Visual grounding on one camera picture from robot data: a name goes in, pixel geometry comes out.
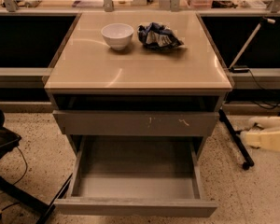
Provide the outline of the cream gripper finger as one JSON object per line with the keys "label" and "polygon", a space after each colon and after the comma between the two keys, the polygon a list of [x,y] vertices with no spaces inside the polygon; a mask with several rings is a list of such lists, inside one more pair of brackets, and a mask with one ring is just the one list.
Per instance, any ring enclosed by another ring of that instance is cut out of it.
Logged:
{"label": "cream gripper finger", "polygon": [[241,141],[251,147],[280,152],[280,131],[278,132],[241,132]]}
{"label": "cream gripper finger", "polygon": [[263,129],[280,128],[280,117],[252,117],[248,123],[251,126],[258,125]]}

